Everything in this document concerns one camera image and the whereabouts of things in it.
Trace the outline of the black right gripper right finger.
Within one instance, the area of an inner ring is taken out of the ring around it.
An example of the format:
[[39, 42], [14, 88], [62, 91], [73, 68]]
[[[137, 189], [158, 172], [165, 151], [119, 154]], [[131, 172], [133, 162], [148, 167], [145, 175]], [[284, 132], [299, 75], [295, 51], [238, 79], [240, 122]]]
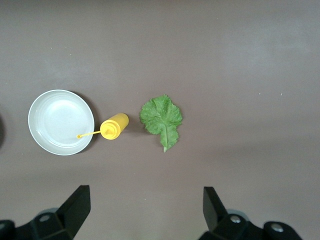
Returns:
[[288, 224], [268, 221], [255, 226], [238, 213], [229, 213], [212, 186], [203, 188], [203, 215], [208, 227], [201, 240], [300, 240]]

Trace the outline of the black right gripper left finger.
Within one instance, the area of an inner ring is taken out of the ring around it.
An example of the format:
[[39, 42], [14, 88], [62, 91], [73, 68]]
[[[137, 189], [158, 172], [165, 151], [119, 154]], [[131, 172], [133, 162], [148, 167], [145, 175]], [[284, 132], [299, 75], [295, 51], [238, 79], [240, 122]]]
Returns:
[[41, 211], [17, 227], [12, 220], [0, 221], [2, 240], [73, 240], [90, 213], [90, 186], [79, 186], [59, 207]]

